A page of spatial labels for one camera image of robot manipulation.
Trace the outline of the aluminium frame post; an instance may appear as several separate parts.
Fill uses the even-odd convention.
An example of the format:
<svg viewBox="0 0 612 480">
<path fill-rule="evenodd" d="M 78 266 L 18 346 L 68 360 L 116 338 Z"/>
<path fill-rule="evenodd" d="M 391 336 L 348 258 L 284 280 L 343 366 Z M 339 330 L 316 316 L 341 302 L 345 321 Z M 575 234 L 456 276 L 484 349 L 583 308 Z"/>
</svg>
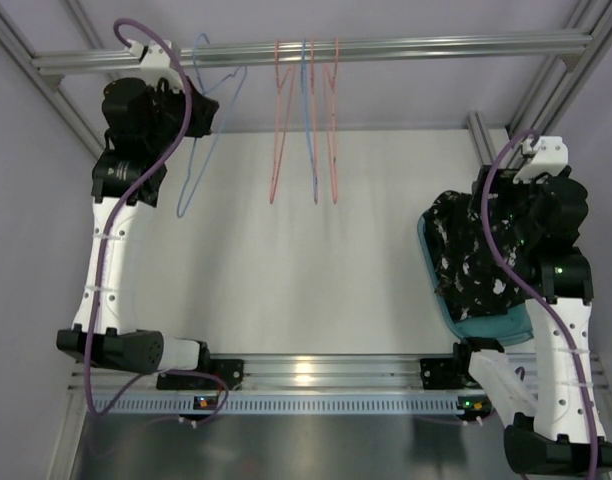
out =
<svg viewBox="0 0 612 480">
<path fill-rule="evenodd" d="M 63 76 L 43 76 L 33 64 L 38 58 L 35 49 L 1 3 L 0 47 L 77 141 L 96 158 L 104 147 L 103 135 L 95 130 L 72 96 L 64 89 Z"/>
<path fill-rule="evenodd" d="M 565 26 L 585 29 L 589 45 L 580 53 L 546 57 L 505 126 L 507 134 L 521 127 L 552 132 L 612 46 L 612 1 L 576 2 Z"/>
</svg>

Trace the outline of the teal plastic bin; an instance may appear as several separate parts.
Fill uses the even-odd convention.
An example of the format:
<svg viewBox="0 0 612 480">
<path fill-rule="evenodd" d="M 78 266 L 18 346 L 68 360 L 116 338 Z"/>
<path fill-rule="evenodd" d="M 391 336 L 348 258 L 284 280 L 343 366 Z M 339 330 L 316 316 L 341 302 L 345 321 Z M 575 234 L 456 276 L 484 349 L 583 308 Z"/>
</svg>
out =
<svg viewBox="0 0 612 480">
<path fill-rule="evenodd" d="M 504 347 L 519 345 L 533 338 L 530 317 L 524 305 L 508 310 L 505 315 L 471 317 L 455 323 L 444 299 L 435 294 L 445 326 L 458 339 L 492 338 Z"/>
</svg>

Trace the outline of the aluminium frame post right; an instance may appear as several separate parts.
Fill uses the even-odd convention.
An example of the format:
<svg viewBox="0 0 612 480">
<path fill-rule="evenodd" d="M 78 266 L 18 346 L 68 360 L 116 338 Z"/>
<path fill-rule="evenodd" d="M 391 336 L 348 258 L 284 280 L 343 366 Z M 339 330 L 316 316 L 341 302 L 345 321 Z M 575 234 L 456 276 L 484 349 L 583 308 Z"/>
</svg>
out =
<svg viewBox="0 0 612 480">
<path fill-rule="evenodd" d="M 589 45 L 580 53 L 546 57 L 505 126 L 507 134 L 521 127 L 552 132 L 612 46 L 612 1 L 576 2 L 565 26 L 585 29 Z"/>
</svg>

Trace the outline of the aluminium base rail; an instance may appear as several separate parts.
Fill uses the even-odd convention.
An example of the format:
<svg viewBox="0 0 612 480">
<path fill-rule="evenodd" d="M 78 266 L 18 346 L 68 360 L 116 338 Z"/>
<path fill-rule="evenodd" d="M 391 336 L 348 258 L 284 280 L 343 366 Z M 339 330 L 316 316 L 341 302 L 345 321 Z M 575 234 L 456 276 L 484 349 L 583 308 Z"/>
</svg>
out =
<svg viewBox="0 0 612 480">
<path fill-rule="evenodd" d="M 537 389 L 537 365 L 532 353 L 507 353 L 513 368 L 523 367 L 524 382 L 531 391 Z M 215 354 L 213 362 L 223 365 L 237 359 L 243 363 L 238 373 L 219 373 L 224 381 L 231 381 L 236 390 L 246 393 L 316 394 L 316 393 L 407 393 L 423 391 L 429 383 L 437 363 L 444 370 L 453 370 L 452 354 L 393 354 L 393 355 L 281 355 L 281 354 Z M 609 388 L 605 369 L 598 355 L 592 354 L 591 375 L 595 390 L 604 393 Z M 137 380 L 129 393 L 155 393 L 158 381 L 172 374 L 190 381 L 190 375 L 164 370 L 157 375 Z M 119 390 L 135 374 L 106 369 L 93 369 L 91 385 L 97 395 Z"/>
</svg>

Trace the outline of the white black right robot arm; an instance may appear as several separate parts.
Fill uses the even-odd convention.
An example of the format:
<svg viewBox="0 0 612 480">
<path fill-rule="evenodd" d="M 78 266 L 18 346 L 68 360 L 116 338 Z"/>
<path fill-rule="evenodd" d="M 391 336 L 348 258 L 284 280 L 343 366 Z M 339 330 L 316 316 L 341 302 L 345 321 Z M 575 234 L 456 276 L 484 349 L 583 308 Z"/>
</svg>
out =
<svg viewBox="0 0 612 480">
<path fill-rule="evenodd" d="M 612 471 L 592 383 L 592 273 L 576 244 L 588 210 L 586 188 L 568 172 L 520 180 L 484 167 L 471 192 L 444 191 L 421 216 L 434 290 L 453 322 L 493 321 L 515 309 L 530 321 L 535 391 L 500 335 L 466 335 L 454 347 L 458 373 L 499 415 L 507 462 L 520 475 Z"/>
</svg>

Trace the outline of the aluminium frame post left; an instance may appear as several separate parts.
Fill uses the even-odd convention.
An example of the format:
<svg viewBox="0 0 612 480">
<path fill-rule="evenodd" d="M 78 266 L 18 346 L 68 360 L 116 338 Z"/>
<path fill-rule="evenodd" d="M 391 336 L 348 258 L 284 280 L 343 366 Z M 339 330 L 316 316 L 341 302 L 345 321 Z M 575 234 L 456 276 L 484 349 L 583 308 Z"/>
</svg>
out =
<svg viewBox="0 0 612 480">
<path fill-rule="evenodd" d="M 72 96 L 64 89 L 63 76 L 43 76 L 33 64 L 38 58 L 35 49 L 1 3 L 0 47 L 77 141 L 96 158 L 104 147 L 103 135 L 95 130 Z"/>
</svg>

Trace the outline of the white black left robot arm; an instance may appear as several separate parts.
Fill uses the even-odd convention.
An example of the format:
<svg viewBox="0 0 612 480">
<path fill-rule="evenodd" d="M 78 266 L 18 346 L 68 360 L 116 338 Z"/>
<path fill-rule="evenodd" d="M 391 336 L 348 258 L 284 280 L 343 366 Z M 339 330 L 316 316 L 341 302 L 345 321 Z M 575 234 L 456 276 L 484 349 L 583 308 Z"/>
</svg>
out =
<svg viewBox="0 0 612 480">
<path fill-rule="evenodd" d="M 151 375 L 208 372 L 201 340 L 140 328 L 136 314 L 142 246 L 159 203 L 165 162 L 181 141 L 210 134 L 219 104 L 190 82 L 122 78 L 103 91 L 105 148 L 92 170 L 92 249 L 84 292 L 57 348 L 95 368 Z"/>
</svg>

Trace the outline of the black white patterned garment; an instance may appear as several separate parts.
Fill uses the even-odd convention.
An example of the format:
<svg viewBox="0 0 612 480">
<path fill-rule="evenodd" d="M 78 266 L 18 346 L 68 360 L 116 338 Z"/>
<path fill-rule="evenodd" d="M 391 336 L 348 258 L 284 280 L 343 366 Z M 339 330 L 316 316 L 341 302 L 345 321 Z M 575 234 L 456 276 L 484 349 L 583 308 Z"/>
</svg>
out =
<svg viewBox="0 0 612 480">
<path fill-rule="evenodd" d="M 526 299 L 525 292 L 495 262 L 473 196 L 448 190 L 424 212 L 424 240 L 449 318 L 504 315 Z"/>
</svg>

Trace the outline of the aluminium hanging rail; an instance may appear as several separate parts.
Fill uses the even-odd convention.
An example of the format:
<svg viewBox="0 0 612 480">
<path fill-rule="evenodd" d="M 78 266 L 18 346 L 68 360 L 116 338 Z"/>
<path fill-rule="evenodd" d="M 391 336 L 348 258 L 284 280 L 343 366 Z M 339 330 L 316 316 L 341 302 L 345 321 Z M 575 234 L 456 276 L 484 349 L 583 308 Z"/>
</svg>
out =
<svg viewBox="0 0 612 480">
<path fill-rule="evenodd" d="M 482 35 L 271 41 L 183 48 L 185 67 L 266 66 L 320 63 L 435 60 L 450 58 L 580 55 L 592 35 L 579 29 Z"/>
</svg>

